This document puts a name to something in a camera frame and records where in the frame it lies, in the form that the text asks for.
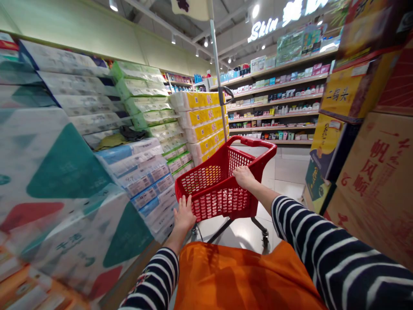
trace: green wall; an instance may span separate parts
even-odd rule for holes
[[[209,62],[88,0],[0,0],[0,30],[185,75]]]

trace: cart wheel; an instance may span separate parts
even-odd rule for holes
[[[262,242],[264,243],[263,244],[264,248],[268,248],[268,237],[263,236]]]

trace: red shopping cart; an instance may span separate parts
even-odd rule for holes
[[[263,146],[268,150],[256,158],[232,147],[235,140],[241,140],[246,146]],[[176,180],[176,198],[179,200],[183,195],[192,195],[192,212],[197,217],[197,223],[219,215],[229,217],[208,243],[214,242],[235,219],[250,217],[262,231],[264,247],[268,246],[268,230],[255,218],[258,200],[238,185],[232,172],[238,166],[248,166],[261,182],[265,165],[276,153],[277,146],[272,143],[232,136],[211,158]]]

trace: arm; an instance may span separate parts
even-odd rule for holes
[[[278,236],[292,245],[329,309],[413,309],[409,270],[295,200],[265,188],[247,167],[238,167],[234,176],[271,214]]]
[[[188,202],[183,196],[173,213],[175,225],[169,238],[146,265],[120,309],[168,309],[179,278],[178,255],[188,230],[197,219],[192,214],[191,196]]]

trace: illuminated sign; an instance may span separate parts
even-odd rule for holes
[[[324,7],[327,2],[328,0],[307,0],[305,15],[313,13],[319,6]],[[282,27],[285,27],[290,21],[299,20],[301,17],[301,12],[302,0],[288,2],[284,8]],[[273,32],[277,28],[277,24],[278,18],[274,20],[270,18],[267,23],[265,23],[265,21],[256,22],[251,29],[251,36],[248,38],[248,43]]]

